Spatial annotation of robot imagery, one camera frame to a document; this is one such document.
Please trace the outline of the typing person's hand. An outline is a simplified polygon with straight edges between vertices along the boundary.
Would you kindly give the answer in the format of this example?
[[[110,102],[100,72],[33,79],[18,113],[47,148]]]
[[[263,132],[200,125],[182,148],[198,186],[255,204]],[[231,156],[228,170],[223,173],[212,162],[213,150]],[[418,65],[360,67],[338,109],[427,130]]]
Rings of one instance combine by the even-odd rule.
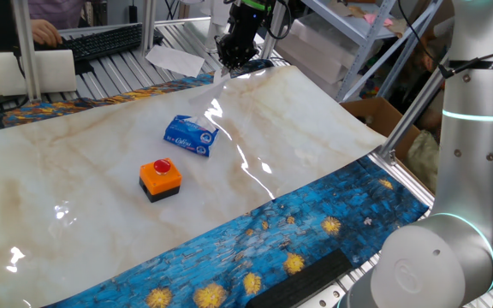
[[[48,21],[31,20],[33,40],[35,43],[57,47],[62,43],[62,37],[57,29]]]

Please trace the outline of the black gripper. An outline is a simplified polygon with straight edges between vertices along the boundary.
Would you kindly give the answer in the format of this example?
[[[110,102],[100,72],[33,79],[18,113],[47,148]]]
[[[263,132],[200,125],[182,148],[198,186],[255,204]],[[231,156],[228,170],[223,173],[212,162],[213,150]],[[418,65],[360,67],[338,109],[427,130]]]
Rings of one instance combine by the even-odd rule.
[[[270,13],[269,2],[230,2],[229,30],[215,37],[222,71],[239,71],[257,53],[254,38]]]

